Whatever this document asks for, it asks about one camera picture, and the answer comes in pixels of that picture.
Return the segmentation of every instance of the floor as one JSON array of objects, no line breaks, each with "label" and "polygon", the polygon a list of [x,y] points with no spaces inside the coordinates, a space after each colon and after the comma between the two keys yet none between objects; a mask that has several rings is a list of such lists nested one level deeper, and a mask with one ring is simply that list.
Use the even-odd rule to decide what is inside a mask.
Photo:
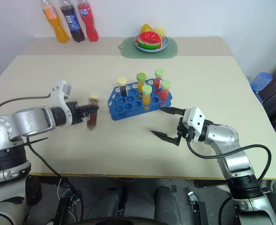
[{"label": "floor", "polygon": [[[112,178],[83,178],[72,177],[70,181],[83,193],[84,218],[94,202],[102,193],[110,187],[126,186],[128,188],[128,200],[125,216],[153,218],[154,216],[154,191],[161,185],[176,185],[176,196],[179,210],[184,225],[194,224],[191,206],[187,202],[187,193],[194,191],[199,201],[206,203],[207,215],[210,225],[218,224],[218,211],[223,200],[228,197],[227,192],[216,187],[198,189],[193,180],[176,179],[128,179],[126,182]],[[58,206],[57,186],[42,184],[42,200],[34,206],[25,225],[45,225],[55,216]],[[80,204],[77,205],[77,213],[80,212]],[[232,224],[234,209],[230,202],[223,212],[223,225]],[[72,217],[67,215],[67,223],[71,224]]]}]

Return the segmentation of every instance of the test tube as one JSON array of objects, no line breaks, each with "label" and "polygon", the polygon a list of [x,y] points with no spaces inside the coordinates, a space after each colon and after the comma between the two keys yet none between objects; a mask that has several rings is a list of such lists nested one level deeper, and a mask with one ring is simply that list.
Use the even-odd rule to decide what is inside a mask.
[{"label": "test tube", "polygon": [[127,96],[127,79],[125,77],[119,77],[117,83],[120,87],[121,96]]},{"label": "test tube", "polygon": [[168,99],[168,94],[169,94],[169,89],[171,87],[171,82],[170,81],[163,81],[162,82],[162,89],[161,89],[161,100],[165,101]]},{"label": "test tube", "polygon": [[142,97],[142,102],[143,105],[145,105],[144,109],[148,110],[150,105],[150,96],[151,96],[151,92],[152,92],[152,87],[150,85],[144,85],[142,87],[142,93],[143,93],[143,97]]},{"label": "test tube", "polygon": [[163,69],[157,69],[155,71],[155,94],[159,93],[159,89],[161,89],[161,83],[163,81],[163,76],[165,75],[165,71]]},{"label": "test tube", "polygon": [[[91,95],[89,97],[89,104],[90,105],[98,105],[98,97],[95,95]],[[87,126],[90,130],[93,130],[96,126],[96,120],[97,120],[97,112],[90,113],[89,119],[87,121]]]},{"label": "test tube", "polygon": [[145,73],[138,73],[137,74],[137,81],[138,81],[138,91],[142,93],[142,87],[145,84],[146,74]]}]

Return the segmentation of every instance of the table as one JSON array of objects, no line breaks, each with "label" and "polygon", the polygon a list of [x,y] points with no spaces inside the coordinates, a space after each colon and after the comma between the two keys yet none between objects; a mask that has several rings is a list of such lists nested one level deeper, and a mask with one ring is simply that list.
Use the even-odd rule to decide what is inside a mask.
[{"label": "table", "polygon": [[[33,145],[58,172],[68,175],[112,175],[138,177],[177,177],[187,179],[222,179],[215,159],[194,156],[182,141],[177,147],[163,142],[150,130],[176,136],[179,116],[154,111],[113,121],[107,100],[119,76],[135,82],[138,72],[154,76],[157,68],[165,70],[172,82],[172,106],[198,106],[207,119],[235,128],[240,145],[264,144],[272,151],[268,179],[276,179],[276,133],[253,94],[248,80],[227,45],[218,37],[175,38],[178,55],[172,59],[127,59],[118,45],[123,38],[100,38],[59,44],[54,38],[39,38],[17,56],[0,77],[0,102],[24,96],[43,96],[52,85],[64,79],[72,85],[69,100],[80,105],[88,96],[99,96],[97,126],[90,131],[86,123],[36,136],[49,137]],[[49,100],[25,100],[0,108],[0,115],[17,110],[49,105]],[[194,145],[197,152],[213,155],[203,144]],[[257,177],[267,154],[261,149],[246,151]],[[50,170],[27,150],[35,174]]]}]

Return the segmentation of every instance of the test tube rack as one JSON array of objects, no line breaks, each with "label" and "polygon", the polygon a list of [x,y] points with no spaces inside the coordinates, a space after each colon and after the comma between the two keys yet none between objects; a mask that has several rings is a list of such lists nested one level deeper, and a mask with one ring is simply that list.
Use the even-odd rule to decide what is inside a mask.
[{"label": "test tube rack", "polygon": [[127,96],[123,97],[120,93],[120,88],[115,87],[108,100],[110,114],[113,120],[121,120],[127,117],[136,116],[143,113],[155,111],[160,107],[171,106],[172,95],[169,92],[168,98],[165,101],[160,99],[160,92],[154,90],[154,79],[148,79],[146,84],[152,86],[150,96],[150,105],[143,105],[142,93],[138,91],[138,83],[127,84]]}]

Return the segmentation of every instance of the blue plate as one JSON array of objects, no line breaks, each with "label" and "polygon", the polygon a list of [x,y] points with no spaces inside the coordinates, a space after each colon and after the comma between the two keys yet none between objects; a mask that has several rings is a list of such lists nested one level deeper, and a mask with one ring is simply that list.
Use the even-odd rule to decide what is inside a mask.
[{"label": "blue plate", "polygon": [[137,35],[137,36],[134,38],[134,45],[135,45],[139,50],[141,50],[141,51],[143,51],[143,52],[146,52],[146,53],[156,53],[156,52],[160,52],[160,51],[164,50],[164,49],[167,47],[167,45],[169,44],[169,39],[168,39],[168,37],[165,37],[165,38],[163,39],[162,48],[160,48],[160,49],[155,49],[155,50],[144,49],[144,48],[141,48],[139,45],[136,44],[136,40],[137,40],[138,37],[139,37],[139,35]]}]

